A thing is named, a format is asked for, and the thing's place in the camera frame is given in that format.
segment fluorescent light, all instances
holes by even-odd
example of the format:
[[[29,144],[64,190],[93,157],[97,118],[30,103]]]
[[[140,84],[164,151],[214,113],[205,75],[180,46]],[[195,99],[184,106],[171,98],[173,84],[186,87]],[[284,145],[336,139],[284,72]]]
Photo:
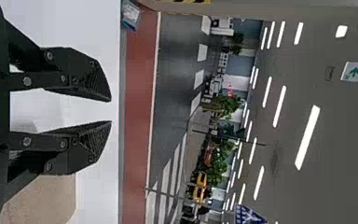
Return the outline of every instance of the fluorescent light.
[[[248,103],[245,102],[245,107],[243,108],[242,118],[245,118],[246,109],[248,108]]]
[[[347,35],[348,26],[346,25],[339,25],[336,31],[336,38],[342,38]]]
[[[234,174],[232,175],[231,179],[231,188],[234,186],[235,176],[237,175],[237,172],[234,171]]]
[[[261,40],[261,48],[260,49],[264,49],[264,44],[266,43],[266,37],[267,37],[268,31],[269,31],[268,27],[264,28],[264,34],[263,34],[263,39]]]
[[[264,92],[263,108],[266,108],[267,99],[269,98],[269,88],[271,87],[272,77],[268,78],[266,91]]]
[[[246,142],[249,142],[249,138],[251,137],[252,126],[253,126],[253,122],[251,121],[248,127],[248,134],[246,135]]]
[[[304,22],[299,22],[297,26],[296,37],[295,37],[295,45],[297,45],[300,42],[303,27],[304,27]]]
[[[237,160],[240,159],[241,151],[242,151],[242,142],[240,142],[240,146],[239,146],[239,148],[238,148]]]
[[[245,122],[243,123],[243,128],[246,128],[246,126],[248,125],[248,118],[249,118],[249,109],[246,111],[246,116],[245,116]]]
[[[251,155],[249,156],[249,165],[252,164],[252,160],[255,155],[255,145],[256,144],[257,144],[257,137],[255,137],[254,144],[252,145]]]
[[[229,207],[229,210],[232,210],[232,208],[234,207],[234,202],[235,202],[235,192],[232,194],[232,200],[231,200],[231,206]]]
[[[246,184],[242,184],[241,195],[240,195],[240,200],[238,201],[238,204],[242,204],[243,195],[245,194],[245,190],[246,190]]]
[[[228,180],[228,184],[227,184],[227,189],[226,189],[226,193],[228,193],[229,190],[229,186],[231,185],[231,180]]]
[[[238,170],[238,179],[240,179],[240,177],[241,177],[241,173],[242,173],[242,166],[243,166],[243,159],[241,160],[241,163],[240,163],[240,169]]]
[[[321,108],[314,105],[310,111],[310,118],[304,132],[303,139],[301,140],[300,148],[298,149],[295,165],[297,170],[301,169],[304,162],[305,155],[307,154],[308,146],[310,145],[310,139],[312,138],[313,130],[315,129],[316,121],[318,121]]]
[[[228,210],[228,206],[229,206],[229,199],[227,199],[227,203],[226,203],[226,211]]]
[[[231,170],[234,170],[234,166],[235,166],[235,157],[234,160],[232,160]]]
[[[252,68],[251,80],[249,81],[249,84],[252,84],[254,75],[255,75],[255,66],[253,66]]]
[[[278,105],[277,105],[277,110],[275,111],[274,120],[272,122],[272,126],[274,128],[276,128],[278,125],[278,120],[279,120],[279,116],[280,116],[281,110],[282,110],[284,95],[286,95],[286,86],[282,86],[281,95],[279,97],[279,101],[278,101]]]
[[[255,89],[255,83],[257,82],[257,77],[258,77],[258,68],[255,69],[255,80],[253,82],[253,87],[252,89]]]
[[[281,29],[279,30],[278,41],[277,41],[277,48],[281,47],[281,42],[282,42],[282,37],[283,37],[284,25],[285,24],[286,24],[285,21],[281,22]]]
[[[274,30],[275,30],[275,21],[273,21],[272,24],[271,24],[271,30],[269,31],[267,49],[269,49],[271,47],[271,41],[272,41],[272,37],[274,35]]]
[[[255,184],[254,200],[257,200],[258,191],[260,191],[261,181],[263,180],[264,166],[261,166],[260,173],[258,173],[257,183]]]

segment white wall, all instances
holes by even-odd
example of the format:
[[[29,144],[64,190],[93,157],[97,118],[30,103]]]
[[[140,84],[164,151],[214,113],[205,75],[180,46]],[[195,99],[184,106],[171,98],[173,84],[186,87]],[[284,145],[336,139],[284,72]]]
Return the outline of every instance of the white wall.
[[[112,131],[99,162],[76,174],[76,212],[70,223],[117,223],[120,1],[1,0],[0,3],[5,17],[39,46],[72,47],[101,63],[110,84],[111,103],[41,90],[20,92],[12,94],[11,119],[12,129],[20,130],[22,123],[33,123],[39,132],[112,120]]]

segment white lane marking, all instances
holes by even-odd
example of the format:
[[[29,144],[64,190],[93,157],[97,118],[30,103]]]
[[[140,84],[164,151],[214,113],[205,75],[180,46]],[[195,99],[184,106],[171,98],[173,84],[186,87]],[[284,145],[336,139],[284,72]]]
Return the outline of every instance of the white lane marking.
[[[237,160],[240,159],[241,156],[241,151],[242,151],[242,142],[240,142],[240,145],[238,146],[238,155],[237,155]]]
[[[180,144],[176,147],[176,150],[173,155],[173,167],[172,167],[172,177],[171,177],[171,195],[175,194],[175,183],[176,183],[176,173],[178,170],[178,162],[179,162],[179,151],[180,151]],[[169,198],[169,209],[171,211],[173,205],[173,198]]]
[[[251,151],[251,155],[249,156],[249,165],[252,164],[253,161],[253,157],[255,155],[255,145],[257,144],[257,137],[255,137],[254,143],[252,145],[252,151]]]
[[[231,199],[231,206],[229,207],[229,210],[232,210],[232,208],[234,207],[234,203],[235,203],[235,192],[232,194],[232,199]]]
[[[156,213],[156,192],[150,191],[146,199],[146,224],[154,224],[154,218]]]
[[[179,152],[180,152],[180,144],[178,144],[178,146],[176,147],[176,150],[173,155],[173,168],[172,168],[172,178],[171,178],[171,194],[172,195],[175,194],[175,183],[176,183],[176,173],[178,171]]]
[[[197,58],[197,62],[205,61],[207,53],[208,53],[208,46],[199,44],[199,56]]]
[[[246,109],[248,108],[248,103],[245,102],[245,106],[243,107],[243,112],[242,112],[242,118],[245,118],[245,114],[246,114]]]
[[[172,216],[172,219],[171,219],[171,224],[173,224],[175,222],[177,214],[178,214],[178,210],[175,209],[175,212],[173,213],[173,216]]]
[[[264,28],[263,39],[261,40],[261,47],[260,47],[261,50],[264,49],[264,45],[266,44],[266,37],[268,32],[269,32],[269,28],[268,27]]]
[[[165,209],[166,209],[167,196],[161,195],[159,199],[159,214],[158,224],[165,224]]]
[[[248,109],[246,111],[245,122],[243,123],[243,128],[246,128],[246,126],[248,125],[249,113],[250,113],[250,110]]]
[[[235,167],[235,157],[234,157],[234,159],[232,160],[231,170],[234,170],[234,167]]]
[[[249,142],[249,138],[251,137],[252,126],[253,126],[253,121],[251,120],[249,122],[248,133],[246,134],[246,142]]]
[[[300,42],[303,27],[304,27],[304,22],[299,22],[297,26],[296,36],[295,36],[295,45],[298,45],[298,43]]]
[[[229,207],[229,199],[227,199],[227,203],[226,203],[226,211],[228,210]]]
[[[209,35],[211,32],[211,19],[207,16],[202,16],[201,31],[206,35]]]
[[[171,170],[171,160],[165,165],[164,170],[162,171],[162,186],[161,192],[169,193],[168,192],[168,183],[170,181],[170,170]]]
[[[183,136],[182,139],[182,150],[181,150],[181,154],[180,154],[180,162],[179,162],[179,176],[178,176],[178,184],[176,187],[176,193],[179,192],[179,188],[182,182],[182,172],[183,172],[183,162],[185,159],[185,152],[186,152],[186,140],[187,140],[187,133],[185,133],[185,135]]]
[[[339,25],[339,26],[337,27],[337,31],[336,31],[336,38],[345,37],[345,35],[347,35],[347,31],[348,31],[348,26],[346,26],[346,25]]]
[[[238,169],[238,179],[241,178],[241,174],[242,174],[242,166],[243,166],[243,159],[240,162],[240,168]]]
[[[255,80],[254,80],[253,86],[252,86],[253,90],[255,89],[255,83],[257,82],[257,78],[258,78],[258,68],[255,69]]]
[[[263,180],[264,166],[261,166],[260,173],[258,173],[257,183],[255,184],[254,200],[257,200],[258,191],[260,191],[261,181]]]
[[[156,78],[157,78],[157,67],[158,67],[160,25],[161,25],[161,12],[158,13],[158,20],[157,20],[156,48],[155,48],[155,59],[154,59],[155,61],[154,61],[154,69],[153,69],[152,105],[150,108],[149,145],[147,148],[147,172],[146,172],[146,183],[145,183],[147,188],[149,188],[150,160],[152,154],[153,119],[154,119],[154,106],[155,106],[155,98],[156,98]]]
[[[230,185],[231,185],[231,180],[228,180],[228,184],[227,184],[227,189],[226,189],[226,193],[228,193]]]
[[[301,140],[301,145],[296,156],[295,165],[297,170],[301,169],[301,166],[304,162],[305,155],[308,151],[308,146],[310,145],[310,139],[312,138],[313,130],[315,129],[320,112],[321,108],[316,105],[314,105],[310,111],[310,118],[308,119],[307,128],[305,129],[304,136]]]
[[[255,76],[255,66],[253,66],[252,68],[251,80],[249,81],[249,84],[252,84],[254,76]]]
[[[237,172],[234,171],[234,174],[232,175],[232,179],[231,179],[231,188],[234,187],[234,182],[235,182],[235,176],[237,175]]]
[[[279,97],[277,109],[275,111],[274,120],[272,121],[272,126],[274,128],[276,128],[278,125],[278,120],[279,120],[279,116],[281,115],[281,110],[282,110],[282,105],[283,105],[285,95],[286,95],[286,86],[282,86],[281,95]]]
[[[278,41],[277,41],[277,48],[281,47],[281,42],[282,42],[282,37],[283,37],[283,33],[284,33],[285,24],[286,24],[285,21],[281,22],[281,29],[279,30]]]
[[[161,192],[169,193],[168,191],[168,182],[170,178],[170,170],[171,170],[171,160],[165,165],[164,170],[162,171],[162,184],[161,184]],[[167,196],[161,195],[159,199],[159,215],[158,215],[158,224],[165,223],[165,209],[167,202]]]
[[[264,92],[264,99],[263,99],[263,108],[266,108],[267,105],[267,99],[269,98],[269,88],[271,87],[271,81],[272,81],[272,77],[268,78],[268,82],[267,82],[267,87],[266,87],[266,91]]]
[[[273,21],[271,24],[271,29],[269,31],[269,37],[268,37],[268,43],[267,43],[267,49],[271,48],[271,41],[272,41],[272,37],[274,35],[274,30],[275,30],[275,21]]]
[[[194,111],[196,111],[197,107],[199,106],[200,100],[201,100],[201,92],[191,102],[190,117],[193,115]]]
[[[196,73],[196,78],[194,79],[194,90],[203,82],[204,70],[200,70]]]
[[[245,184],[245,183],[243,183],[243,184],[242,184],[242,189],[241,189],[240,200],[238,201],[238,204],[242,204],[242,201],[243,201],[243,195],[245,195],[245,190],[246,190],[246,184]]]

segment crosswalk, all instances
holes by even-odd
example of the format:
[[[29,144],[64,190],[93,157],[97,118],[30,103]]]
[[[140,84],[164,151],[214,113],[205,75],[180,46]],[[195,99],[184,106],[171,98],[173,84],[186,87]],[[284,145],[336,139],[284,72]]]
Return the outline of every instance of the crosswalk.
[[[152,188],[152,190],[163,194],[158,194],[155,191],[148,192],[146,198],[146,224],[175,223],[177,218],[177,206],[174,198],[166,194],[176,195],[179,192],[186,154],[186,139],[187,133],[185,133],[182,141],[177,145],[172,158],[164,166],[162,177],[158,179]]]

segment yellow object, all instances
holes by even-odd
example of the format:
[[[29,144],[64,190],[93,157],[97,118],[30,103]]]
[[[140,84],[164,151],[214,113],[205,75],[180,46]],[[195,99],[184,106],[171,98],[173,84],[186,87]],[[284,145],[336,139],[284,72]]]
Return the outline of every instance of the yellow object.
[[[197,185],[205,188],[206,187],[206,174],[203,172],[199,172],[199,176],[197,177]]]
[[[193,200],[201,203],[204,200],[205,188],[195,187],[193,191]]]

